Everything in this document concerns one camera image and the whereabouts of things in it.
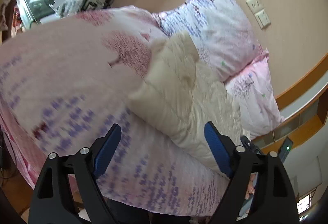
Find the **person's right hand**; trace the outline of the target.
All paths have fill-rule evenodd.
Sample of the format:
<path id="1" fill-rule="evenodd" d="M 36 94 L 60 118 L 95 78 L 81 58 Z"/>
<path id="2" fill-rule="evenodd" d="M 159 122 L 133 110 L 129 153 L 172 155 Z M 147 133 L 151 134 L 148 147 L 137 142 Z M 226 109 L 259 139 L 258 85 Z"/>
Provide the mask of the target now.
<path id="1" fill-rule="evenodd" d="M 245 200 L 248 200 L 252 194 L 255 194 L 255 187 L 254 187 L 254 181 L 257 177 L 257 173 L 250 175 L 250 180 L 248 182 L 246 194 L 245 194 Z"/>

